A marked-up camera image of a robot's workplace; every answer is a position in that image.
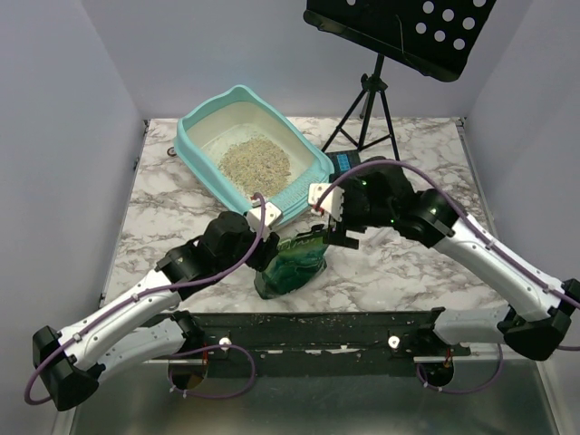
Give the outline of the black bag clip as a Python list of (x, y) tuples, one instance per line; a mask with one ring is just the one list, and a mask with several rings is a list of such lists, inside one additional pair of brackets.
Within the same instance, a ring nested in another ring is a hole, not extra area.
[(298, 233), (292, 237), (290, 247), (301, 247), (313, 243), (336, 246), (331, 229), (320, 224), (312, 226), (308, 231)]

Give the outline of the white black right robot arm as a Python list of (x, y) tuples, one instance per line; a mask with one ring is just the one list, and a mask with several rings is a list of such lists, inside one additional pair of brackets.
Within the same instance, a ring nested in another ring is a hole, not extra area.
[(311, 185), (309, 205), (329, 217), (328, 244), (355, 249), (358, 242), (347, 232), (391, 227), (401, 237), (463, 265), (504, 298), (506, 305), (495, 309), (438, 311), (416, 335), (426, 354), (459, 343), (493, 343), (544, 361), (563, 349), (579, 308), (578, 280), (563, 281), (529, 264), (436, 184), (414, 189), (406, 177), (409, 171), (432, 182), (407, 162), (379, 157), (331, 183)]

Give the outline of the green litter bag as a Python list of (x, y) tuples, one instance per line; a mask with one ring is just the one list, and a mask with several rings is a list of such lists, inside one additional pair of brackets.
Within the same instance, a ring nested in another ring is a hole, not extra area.
[(290, 243), (291, 237), (280, 240), (277, 257), (264, 272), (256, 272), (254, 287), (264, 300), (304, 287), (327, 268), (327, 245), (290, 247)]

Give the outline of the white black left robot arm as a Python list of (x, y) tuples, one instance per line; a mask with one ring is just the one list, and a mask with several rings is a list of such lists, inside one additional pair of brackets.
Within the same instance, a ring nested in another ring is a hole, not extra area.
[(42, 381), (48, 401), (58, 411), (68, 411), (128, 366), (172, 353), (194, 356), (203, 341), (186, 314), (173, 314), (153, 326), (146, 323), (242, 265), (264, 270), (277, 253), (279, 237), (272, 227), (281, 217), (272, 203), (245, 215), (222, 212), (202, 235), (172, 248), (112, 302), (60, 330), (38, 330), (32, 377)]

